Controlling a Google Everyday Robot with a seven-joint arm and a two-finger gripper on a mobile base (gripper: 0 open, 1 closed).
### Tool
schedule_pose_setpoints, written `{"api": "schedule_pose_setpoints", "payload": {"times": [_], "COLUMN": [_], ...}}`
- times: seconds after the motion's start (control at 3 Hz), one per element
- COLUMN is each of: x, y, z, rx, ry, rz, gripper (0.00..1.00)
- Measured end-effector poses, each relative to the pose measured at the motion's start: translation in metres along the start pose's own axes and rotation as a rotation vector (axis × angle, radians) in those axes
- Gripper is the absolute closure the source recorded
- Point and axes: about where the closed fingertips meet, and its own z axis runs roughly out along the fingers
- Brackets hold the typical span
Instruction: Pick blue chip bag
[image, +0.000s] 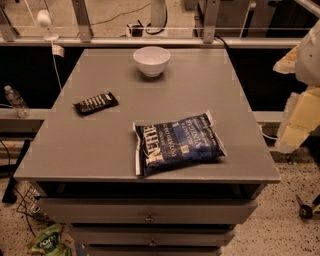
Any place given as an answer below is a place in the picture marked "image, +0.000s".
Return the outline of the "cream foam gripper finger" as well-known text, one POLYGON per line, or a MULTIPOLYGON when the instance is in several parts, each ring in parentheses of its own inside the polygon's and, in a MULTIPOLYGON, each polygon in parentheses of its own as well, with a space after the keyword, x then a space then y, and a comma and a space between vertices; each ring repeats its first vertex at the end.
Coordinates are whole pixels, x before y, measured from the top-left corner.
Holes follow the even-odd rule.
POLYGON ((293 47, 285 56, 273 66, 273 70, 281 74, 294 74, 298 47, 293 47))
POLYGON ((276 149, 281 153, 292 153, 319 125, 320 88, 308 86, 301 94, 292 93, 277 131, 276 149))

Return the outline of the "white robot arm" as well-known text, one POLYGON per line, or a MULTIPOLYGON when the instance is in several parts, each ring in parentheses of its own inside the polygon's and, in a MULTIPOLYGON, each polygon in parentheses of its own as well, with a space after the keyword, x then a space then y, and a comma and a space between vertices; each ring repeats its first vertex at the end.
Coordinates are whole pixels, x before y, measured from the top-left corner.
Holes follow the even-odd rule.
POLYGON ((292 93, 277 132, 276 149, 292 153, 320 125, 320 21, 273 66, 275 72, 294 74, 307 89, 292 93))

